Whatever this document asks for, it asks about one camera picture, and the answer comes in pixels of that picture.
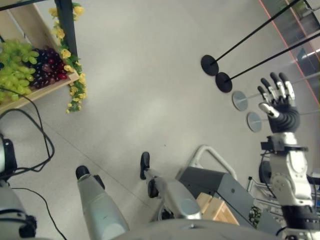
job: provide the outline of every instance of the wooden box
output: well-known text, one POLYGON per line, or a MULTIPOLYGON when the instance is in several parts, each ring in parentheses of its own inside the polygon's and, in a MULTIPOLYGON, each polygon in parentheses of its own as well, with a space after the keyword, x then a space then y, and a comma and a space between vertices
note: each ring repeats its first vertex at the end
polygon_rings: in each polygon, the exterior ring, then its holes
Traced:
POLYGON ((196 198, 201 208, 202 219, 239 225, 225 201, 201 192, 196 198))
MULTIPOLYGON (((35 4, 0 11, 0 22, 5 23, 0 24, 0 36, 4 40, 18 39, 20 42, 27 42, 25 39, 27 37, 35 48, 44 49, 45 47, 51 47, 59 52, 58 41, 52 35, 52 31, 44 22, 35 4)), ((27 95, 27 97, 31 100, 36 100, 78 79, 79 75, 76 72, 68 73, 67 79, 35 90, 27 95)), ((27 103, 29 102, 22 97, 18 101, 3 102, 0 104, 0 113, 7 109, 20 108, 27 103)))

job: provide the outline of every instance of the metal frame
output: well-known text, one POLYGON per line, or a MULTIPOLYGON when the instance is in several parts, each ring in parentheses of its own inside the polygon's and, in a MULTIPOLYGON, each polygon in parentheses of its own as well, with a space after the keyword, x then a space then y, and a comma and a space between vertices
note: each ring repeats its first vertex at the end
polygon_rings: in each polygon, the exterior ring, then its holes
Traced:
POLYGON ((78 56, 74 25, 73 5, 71 0, 54 0, 61 28, 65 33, 64 40, 69 51, 78 56))
POLYGON ((45 0, 17 1, 17 3, 14 3, 14 4, 0 6, 0 11, 7 10, 7 9, 12 9, 12 8, 16 8, 16 7, 20 7, 20 6, 23 6, 23 5, 34 4, 34 3, 42 2, 42 1, 45 1, 45 0))

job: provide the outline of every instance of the floor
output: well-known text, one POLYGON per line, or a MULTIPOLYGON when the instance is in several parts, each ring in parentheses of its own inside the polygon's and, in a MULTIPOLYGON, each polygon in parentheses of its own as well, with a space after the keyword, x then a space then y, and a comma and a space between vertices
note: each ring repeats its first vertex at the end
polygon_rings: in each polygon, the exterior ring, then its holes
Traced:
MULTIPOLYGON (((40 173, 10 179, 12 187, 31 188, 48 201, 58 227, 68 239, 89 239, 77 189, 75 169, 86 165, 99 174, 106 191, 119 206, 131 229, 149 222, 159 200, 149 199, 139 178, 139 161, 149 151, 151 166, 174 178, 201 144, 215 148, 246 186, 257 178, 260 142, 269 125, 253 133, 246 124, 249 111, 237 111, 232 92, 220 92, 214 78, 200 66, 204 54, 219 56, 268 17, 257 0, 79 0, 85 13, 75 23, 78 54, 88 82, 82 110, 66 114, 68 88, 36 101, 55 156, 40 173)), ((54 1, 37 4, 48 25, 54 1)), ((263 28, 220 61, 230 76, 285 48, 272 24, 263 28)), ((292 57, 284 54, 233 81, 233 90, 253 95, 261 77, 284 72, 300 79, 292 57)), ((318 109, 302 81, 294 85, 301 112, 318 109)), ((34 109, 24 107, 33 116, 34 109)), ((20 166, 46 157, 42 136, 23 117, 13 113, 0 123, 14 142, 20 166)), ((319 168, 319 118, 301 117, 296 133, 309 147, 309 172, 319 168)), ((208 156, 206 168, 223 170, 208 156)), ((45 205, 37 196, 17 190, 27 212, 37 217, 38 237, 61 239, 45 205)))

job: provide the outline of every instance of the robotic arm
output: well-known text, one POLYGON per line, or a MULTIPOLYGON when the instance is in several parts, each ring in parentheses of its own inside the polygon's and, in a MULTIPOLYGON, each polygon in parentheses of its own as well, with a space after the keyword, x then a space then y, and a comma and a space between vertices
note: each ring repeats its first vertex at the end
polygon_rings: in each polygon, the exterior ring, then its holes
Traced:
POLYGON ((311 187, 307 180, 307 161, 304 152, 308 149, 298 145, 294 132, 300 125, 300 115, 295 104, 295 93, 288 78, 270 74, 279 94, 264 78, 258 87, 264 102, 259 104, 267 113, 272 136, 261 148, 271 153, 271 187, 282 206, 287 223, 289 239, 319 239, 320 222, 313 208, 311 187))

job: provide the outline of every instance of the black pole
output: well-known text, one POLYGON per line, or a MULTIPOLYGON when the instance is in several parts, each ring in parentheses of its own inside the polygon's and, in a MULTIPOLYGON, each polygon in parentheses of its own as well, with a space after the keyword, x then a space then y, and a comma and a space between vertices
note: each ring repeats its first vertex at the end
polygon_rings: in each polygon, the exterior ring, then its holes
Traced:
POLYGON ((54 0, 60 25, 65 33, 64 40, 69 51, 78 56, 72 0, 54 0))
POLYGON ((297 48, 297 47, 299 47, 299 46, 301 46, 301 45, 303 45, 303 44, 305 44, 305 43, 307 43, 307 42, 311 41, 312 39, 315 39, 315 38, 317 38, 319 36, 320 36, 320 32, 315 34, 315 35, 313 35, 313 36, 311 36, 311 37, 306 38, 305 40, 303 40, 301 42, 298 42, 297 44, 295 44, 295 45, 293 45, 291 47, 288 47, 287 49, 285 49, 285 50, 283 50, 283 51, 281 51, 281 52, 279 52, 279 53, 277 53, 277 54, 275 54, 275 55, 273 55, 271 57, 268 57, 267 59, 257 63, 256 65, 254 65, 252 67, 249 67, 248 69, 238 73, 237 75, 235 75, 233 77, 229 77, 224 72, 219 72, 215 76, 215 83, 216 83, 217 87, 222 92, 228 93, 228 92, 230 92, 232 90, 232 81, 231 81, 232 79, 235 79, 235 78, 241 76, 242 74, 245 74, 246 72, 249 72, 250 70, 255 69, 256 67, 258 67, 258 66, 260 66, 260 65, 262 65, 262 64, 264 64, 264 63, 266 63, 266 62, 268 62, 268 61, 270 61, 270 60, 272 60, 272 59, 274 59, 274 58, 276 58, 276 57, 278 57, 278 56, 280 56, 282 54, 285 54, 286 52, 289 52, 292 49, 295 49, 295 48, 297 48))
POLYGON ((258 32, 259 30, 261 30, 264 26, 266 26, 267 24, 269 24, 270 22, 272 22, 274 19, 276 19, 277 17, 279 17, 281 14, 283 14, 286 10, 288 10, 289 8, 291 8, 293 5, 295 5, 297 2, 299 2, 300 0, 294 0, 292 1, 290 4, 288 4, 286 7, 284 7, 282 10, 280 10, 279 12, 277 12, 275 15, 273 15, 271 18, 269 18, 266 22, 264 22, 262 25, 260 25, 259 27, 257 27, 255 30, 253 30, 249 35, 247 35, 246 37, 244 37, 241 41, 239 41, 236 45, 234 45, 233 47, 231 47, 228 51, 226 51, 224 54, 222 54, 220 57, 218 57, 218 59, 214 59, 212 56, 210 55, 204 55, 201 59, 201 66, 203 71, 210 75, 210 76, 215 76, 217 75, 217 73, 219 72, 219 65, 218 65, 218 61, 220 59, 222 59, 225 55, 227 55, 228 53, 230 53, 232 50, 234 50, 236 47, 238 47, 240 44, 242 44, 245 40, 247 40, 248 38, 250 38, 252 35, 254 35, 256 32, 258 32))
POLYGON ((307 42, 311 41, 312 39, 315 39, 315 38, 317 38, 319 36, 320 36, 320 32, 317 33, 316 35, 308 37, 307 39, 305 39, 305 40, 303 40, 301 42, 298 42, 297 44, 287 48, 286 50, 283 50, 283 51, 281 51, 281 52, 279 52, 279 53, 277 53, 277 54, 275 54, 275 55, 273 55, 271 57, 268 57, 266 60, 263 60, 263 61, 257 63, 256 65, 248 68, 247 70, 244 70, 244 71, 240 72, 239 74, 231 77, 230 80, 228 80, 228 81, 231 81, 232 79, 235 79, 236 77, 239 77, 240 75, 245 74, 246 72, 248 72, 248 71, 250 71, 250 70, 252 70, 252 69, 254 69, 254 68, 256 68, 256 67, 258 67, 258 66, 260 66, 260 65, 262 65, 262 64, 264 64, 264 63, 266 63, 266 62, 268 62, 268 61, 270 61, 270 60, 272 60, 272 59, 274 59, 274 58, 276 58, 276 57, 278 57, 280 55, 282 55, 282 54, 285 54, 286 52, 289 52, 290 50, 295 49, 295 48, 301 46, 302 44, 305 44, 305 43, 307 43, 307 42))

